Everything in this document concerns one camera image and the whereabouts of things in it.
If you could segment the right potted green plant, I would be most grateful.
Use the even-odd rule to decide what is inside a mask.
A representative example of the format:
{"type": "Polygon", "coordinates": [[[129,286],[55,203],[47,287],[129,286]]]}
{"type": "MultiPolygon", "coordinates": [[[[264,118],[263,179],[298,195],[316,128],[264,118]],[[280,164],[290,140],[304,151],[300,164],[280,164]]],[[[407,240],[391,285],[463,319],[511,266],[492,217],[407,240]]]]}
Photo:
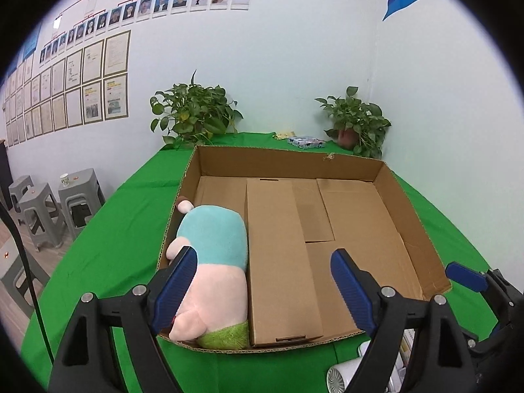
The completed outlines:
{"type": "Polygon", "coordinates": [[[332,122],[332,127],[325,130],[330,139],[357,156],[381,159],[385,136],[392,124],[379,105],[361,100],[358,91],[357,86],[350,85],[342,97],[328,95],[314,100],[332,122]]]}

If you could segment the white green medicine box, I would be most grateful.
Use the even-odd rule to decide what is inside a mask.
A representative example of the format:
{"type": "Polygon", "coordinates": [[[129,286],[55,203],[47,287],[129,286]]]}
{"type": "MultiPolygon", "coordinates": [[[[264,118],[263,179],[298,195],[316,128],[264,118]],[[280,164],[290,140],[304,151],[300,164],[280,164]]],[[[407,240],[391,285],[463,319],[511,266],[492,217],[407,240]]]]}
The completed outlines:
{"type": "Polygon", "coordinates": [[[407,373],[408,362],[414,344],[416,332],[414,329],[406,329],[402,334],[399,353],[390,376],[386,392],[399,392],[407,373]]]}

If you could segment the large open cardboard tray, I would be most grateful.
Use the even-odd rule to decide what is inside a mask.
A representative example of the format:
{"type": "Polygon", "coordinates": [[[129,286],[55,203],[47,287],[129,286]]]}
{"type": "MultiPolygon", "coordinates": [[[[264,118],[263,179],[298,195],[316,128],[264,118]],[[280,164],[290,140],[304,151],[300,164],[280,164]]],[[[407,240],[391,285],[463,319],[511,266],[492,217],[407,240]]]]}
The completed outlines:
{"type": "Polygon", "coordinates": [[[443,264],[407,195],[380,160],[344,154],[254,147],[199,146],[191,154],[177,199],[239,213],[248,234],[247,180],[291,183],[313,275],[322,336],[249,352],[302,349],[358,333],[331,275],[330,258],[345,249],[378,284],[403,296],[428,300],[449,291],[443,264]]]}

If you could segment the grey plastic stool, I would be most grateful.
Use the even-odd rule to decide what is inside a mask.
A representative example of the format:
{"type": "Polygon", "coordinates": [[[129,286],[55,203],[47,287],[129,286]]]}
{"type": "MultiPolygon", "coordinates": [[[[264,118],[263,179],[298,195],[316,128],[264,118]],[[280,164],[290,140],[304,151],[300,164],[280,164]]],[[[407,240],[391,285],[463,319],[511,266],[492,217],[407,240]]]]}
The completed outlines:
{"type": "Polygon", "coordinates": [[[9,186],[9,194],[19,224],[24,224],[24,216],[21,215],[20,200],[23,195],[34,186],[30,175],[23,175],[14,180],[9,186]]]}
{"type": "Polygon", "coordinates": [[[76,239],[105,204],[105,196],[94,169],[69,174],[70,184],[59,186],[59,197],[66,225],[76,239]]]}
{"type": "Polygon", "coordinates": [[[20,210],[37,249],[62,245],[66,222],[48,183],[30,186],[20,200],[20,210]]]}

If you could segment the left potted green plant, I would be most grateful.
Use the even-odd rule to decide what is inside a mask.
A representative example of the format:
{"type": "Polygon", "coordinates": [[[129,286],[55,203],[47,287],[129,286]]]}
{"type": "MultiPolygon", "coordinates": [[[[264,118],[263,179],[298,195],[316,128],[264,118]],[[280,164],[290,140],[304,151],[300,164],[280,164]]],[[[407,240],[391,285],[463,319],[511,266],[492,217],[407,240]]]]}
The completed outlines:
{"type": "Polygon", "coordinates": [[[237,132],[243,114],[238,102],[221,85],[203,86],[192,76],[185,83],[157,91],[149,100],[150,130],[160,132],[165,145],[210,145],[216,137],[237,132]]]}

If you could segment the pink and teal plush toy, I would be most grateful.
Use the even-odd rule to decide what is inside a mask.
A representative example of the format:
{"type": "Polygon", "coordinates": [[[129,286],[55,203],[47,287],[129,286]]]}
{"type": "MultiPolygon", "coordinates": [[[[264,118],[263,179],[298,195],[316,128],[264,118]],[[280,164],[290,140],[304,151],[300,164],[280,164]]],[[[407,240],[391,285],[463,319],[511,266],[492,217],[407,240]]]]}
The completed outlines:
{"type": "Polygon", "coordinates": [[[174,315],[169,339],[203,349],[242,350],[250,345],[248,322],[248,234],[241,215],[181,198],[183,215],[166,258],[185,247],[196,252],[197,269],[174,315]]]}

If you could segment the row of staff photos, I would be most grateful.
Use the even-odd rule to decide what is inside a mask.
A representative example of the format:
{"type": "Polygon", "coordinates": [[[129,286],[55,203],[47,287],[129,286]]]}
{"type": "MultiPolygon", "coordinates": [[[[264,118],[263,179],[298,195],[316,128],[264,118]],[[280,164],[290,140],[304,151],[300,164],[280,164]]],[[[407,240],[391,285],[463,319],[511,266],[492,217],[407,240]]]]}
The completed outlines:
{"type": "Polygon", "coordinates": [[[250,0],[125,0],[114,7],[96,10],[97,0],[81,1],[86,3],[86,14],[71,27],[58,27],[37,53],[39,65],[87,39],[133,22],[207,8],[246,10],[250,4],[250,0]]]}

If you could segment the white handheld hair dryer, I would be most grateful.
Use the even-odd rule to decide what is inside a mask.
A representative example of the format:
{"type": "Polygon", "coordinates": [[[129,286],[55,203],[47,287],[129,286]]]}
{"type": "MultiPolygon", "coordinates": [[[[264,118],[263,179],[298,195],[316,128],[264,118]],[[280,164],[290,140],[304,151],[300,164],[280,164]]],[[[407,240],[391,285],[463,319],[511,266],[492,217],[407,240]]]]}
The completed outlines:
{"type": "Polygon", "coordinates": [[[358,357],[332,366],[326,374],[328,393],[344,393],[355,376],[370,341],[362,343],[357,351],[358,357]]]}

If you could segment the green tablecloth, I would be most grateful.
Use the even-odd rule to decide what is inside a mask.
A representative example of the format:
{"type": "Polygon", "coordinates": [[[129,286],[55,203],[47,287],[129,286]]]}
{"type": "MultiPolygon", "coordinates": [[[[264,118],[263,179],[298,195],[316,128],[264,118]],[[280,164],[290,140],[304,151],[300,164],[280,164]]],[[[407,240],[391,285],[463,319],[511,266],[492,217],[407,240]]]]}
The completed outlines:
{"type": "MultiPolygon", "coordinates": [[[[217,145],[300,151],[273,133],[225,136],[217,145]]],[[[192,148],[159,150],[127,179],[75,239],[38,299],[53,353],[81,295],[117,296],[156,271],[171,205],[192,148]]],[[[408,196],[443,264],[457,261],[475,270],[489,264],[460,230],[404,179],[395,178],[408,196]]],[[[496,318],[480,294],[452,283],[445,294],[463,327],[486,338],[496,318]]],[[[117,354],[129,392],[141,392],[122,329],[114,330],[117,354]]],[[[327,392],[326,373],[357,356],[364,336],[324,345],[254,354],[215,354],[159,341],[184,392],[327,392]]],[[[36,316],[28,324],[21,358],[35,379],[47,388],[51,361],[36,316]]]]}

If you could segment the paper cup on stool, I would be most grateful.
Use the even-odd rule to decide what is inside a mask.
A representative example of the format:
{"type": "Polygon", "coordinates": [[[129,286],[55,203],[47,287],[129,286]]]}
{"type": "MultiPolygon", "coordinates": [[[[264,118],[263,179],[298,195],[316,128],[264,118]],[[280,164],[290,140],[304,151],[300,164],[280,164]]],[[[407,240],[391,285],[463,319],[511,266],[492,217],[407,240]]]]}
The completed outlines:
{"type": "Polygon", "coordinates": [[[63,185],[64,187],[67,187],[69,186],[70,184],[70,179],[69,179],[69,174],[68,173],[64,173],[60,176],[60,183],[61,185],[63,185]]]}

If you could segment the small blue patterned pack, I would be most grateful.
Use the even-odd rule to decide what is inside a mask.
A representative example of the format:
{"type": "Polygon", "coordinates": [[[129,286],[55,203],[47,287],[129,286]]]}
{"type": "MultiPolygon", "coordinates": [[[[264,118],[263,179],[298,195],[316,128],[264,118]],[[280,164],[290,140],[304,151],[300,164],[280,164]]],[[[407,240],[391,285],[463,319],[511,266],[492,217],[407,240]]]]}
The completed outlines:
{"type": "Polygon", "coordinates": [[[325,141],[313,137],[298,137],[293,136],[287,139],[287,142],[294,147],[300,149],[324,148],[325,141]]]}

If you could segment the potted green plant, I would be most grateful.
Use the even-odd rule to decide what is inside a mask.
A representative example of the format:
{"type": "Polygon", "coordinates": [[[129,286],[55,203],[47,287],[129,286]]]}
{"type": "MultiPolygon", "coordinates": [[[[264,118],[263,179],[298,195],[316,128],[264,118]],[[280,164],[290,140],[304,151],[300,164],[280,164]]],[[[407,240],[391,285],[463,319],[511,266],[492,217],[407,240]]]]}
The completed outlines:
{"type": "Polygon", "coordinates": [[[149,100],[150,130],[160,132],[165,145],[210,145],[216,137],[237,132],[243,114],[238,102],[221,85],[203,86],[192,76],[185,83],[157,91],[149,100]]]}
{"type": "Polygon", "coordinates": [[[325,130],[330,139],[357,156],[381,159],[385,136],[392,124],[379,105],[361,100],[358,91],[357,86],[350,85],[342,97],[328,95],[314,100],[332,122],[332,127],[325,130]]]}

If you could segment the framed certificates on wall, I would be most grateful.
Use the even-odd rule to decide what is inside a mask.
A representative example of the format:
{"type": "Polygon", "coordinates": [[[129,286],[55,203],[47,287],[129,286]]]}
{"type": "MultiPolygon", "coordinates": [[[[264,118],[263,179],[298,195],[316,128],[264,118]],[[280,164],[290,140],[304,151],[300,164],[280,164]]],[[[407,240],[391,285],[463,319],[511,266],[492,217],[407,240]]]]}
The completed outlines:
{"type": "Polygon", "coordinates": [[[8,147],[71,128],[127,118],[131,31],[33,72],[25,60],[1,84],[1,141],[8,147]]]}

